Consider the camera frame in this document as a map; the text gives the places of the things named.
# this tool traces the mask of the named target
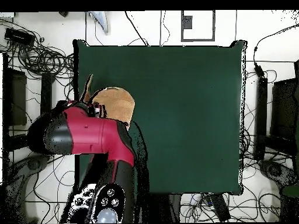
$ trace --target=green backdrop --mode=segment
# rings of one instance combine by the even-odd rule
[[[94,74],[91,93],[117,86],[134,98],[133,120],[147,146],[152,193],[240,193],[245,41],[232,47],[77,44],[80,95]],[[90,158],[81,155],[80,174]]]

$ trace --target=black frame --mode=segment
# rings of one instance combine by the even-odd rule
[[[212,10],[212,11],[213,11],[212,38],[184,38],[184,29],[192,29],[192,16],[185,16],[184,11],[182,10],[180,41],[181,42],[215,41],[216,10]]]

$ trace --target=button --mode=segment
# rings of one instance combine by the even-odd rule
[[[97,223],[117,223],[115,211],[110,208],[101,210],[97,216]]]
[[[77,199],[75,200],[75,205],[80,206],[80,205],[82,205],[82,204],[83,204],[83,198],[77,198]]]
[[[114,189],[109,189],[107,194],[108,194],[108,197],[112,197],[114,195]]]
[[[112,199],[112,202],[111,202],[111,204],[112,204],[112,206],[113,206],[113,207],[117,207],[117,206],[118,206],[118,204],[119,204],[119,200],[118,200],[118,199],[116,199],[116,198],[114,198],[114,199]]]
[[[107,198],[103,198],[101,201],[102,206],[106,206],[108,204],[108,199]]]

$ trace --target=white floor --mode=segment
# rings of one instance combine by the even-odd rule
[[[196,16],[200,20],[200,13],[189,11],[189,15]],[[215,23],[215,42],[195,42],[195,43],[181,43],[180,42],[180,11],[162,11],[162,37],[161,43],[165,46],[172,45],[209,45],[209,46],[229,46],[234,40],[246,40],[248,42],[248,48],[246,53],[246,70],[253,72],[253,49],[256,43],[263,37],[275,33],[285,27],[296,24],[296,14],[288,11],[270,11],[270,10],[238,10],[237,15],[235,10],[217,10],[216,11],[216,23]],[[141,37],[145,38],[150,45],[159,45],[159,23],[160,23],[160,11],[146,11],[146,12],[128,12],[128,16],[135,24]],[[44,38],[43,45],[56,47],[66,55],[73,53],[72,41],[73,39],[86,40],[89,45],[100,45],[100,42],[106,46],[115,45],[127,45],[131,41],[139,38],[131,23],[126,19],[124,12],[108,12],[107,13],[110,31],[107,36],[103,33],[98,24],[95,24],[91,17],[87,17],[87,23],[85,26],[85,14],[83,12],[70,12],[69,16],[63,18],[58,12],[39,12],[39,13],[18,13],[14,18],[14,22],[37,32]],[[0,44],[4,43],[3,34],[5,27],[0,26]],[[279,35],[269,37],[263,40],[256,52],[255,60],[263,61],[259,64],[264,70],[275,70],[277,73],[277,81],[283,79],[289,79],[295,77],[293,62],[299,59],[299,30],[291,29]],[[141,40],[137,40],[134,45],[143,46]],[[268,72],[269,82],[275,80],[275,73],[273,71]],[[245,114],[255,108],[255,88],[257,77],[253,75],[246,82],[246,103]],[[68,79],[60,80],[61,83],[67,84]],[[40,101],[40,96],[33,94],[32,92],[40,93],[40,81],[28,79],[27,81],[27,99],[36,98]],[[271,88],[269,84],[269,101],[271,99]],[[53,106],[55,106],[58,100],[64,100],[63,87],[54,82],[53,86]],[[39,105],[34,100],[27,101],[26,111],[32,120],[39,115]],[[271,111],[271,104],[268,104],[268,111]],[[253,120],[253,115],[248,114],[245,118],[245,126],[249,128]],[[26,127],[15,127],[16,129],[26,128],[30,125],[28,122]],[[253,134],[253,124],[249,128],[249,133]],[[17,162],[22,160],[30,153],[27,148],[16,150],[14,154],[11,152],[11,161]],[[256,201],[255,196],[260,197],[264,193],[274,193],[278,195],[277,188],[274,183],[264,178],[258,170],[254,167],[246,169],[243,173],[243,184],[245,186],[244,193],[240,196],[230,196],[230,208],[233,218],[247,218],[243,219],[245,222],[257,221],[261,222],[260,212],[255,208]],[[39,222],[44,218],[48,212],[48,205],[40,201],[32,192],[33,184],[37,177],[33,176],[29,185],[27,186],[27,213],[31,217],[38,217]],[[38,187],[36,189],[39,196],[50,203],[50,212],[45,217],[43,223],[57,223],[55,214],[59,218],[62,209],[67,200],[67,196],[71,191],[71,186],[74,183],[74,157],[66,156],[65,158],[58,159],[54,163],[49,164],[45,170],[40,173]],[[185,194],[182,197],[182,204],[190,204],[190,194]],[[194,195],[191,204],[196,205],[198,195]],[[240,205],[240,208],[236,208],[236,205],[244,202]],[[279,207],[280,203],[275,197],[267,195],[261,200],[263,207]],[[190,207],[182,207],[181,222],[194,222],[191,217],[185,219],[183,215],[190,215]],[[277,216],[267,209],[263,209],[263,217],[267,222],[277,221]],[[217,222],[214,218],[214,214],[205,211],[202,213],[199,219],[208,219],[207,215],[212,216],[213,221]]]

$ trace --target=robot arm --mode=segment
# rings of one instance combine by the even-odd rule
[[[95,117],[91,104],[61,101],[31,125],[27,143],[32,151],[45,154],[107,154],[105,174],[93,188],[76,195],[68,220],[76,209],[85,207],[85,223],[133,222],[135,154],[121,121]]]

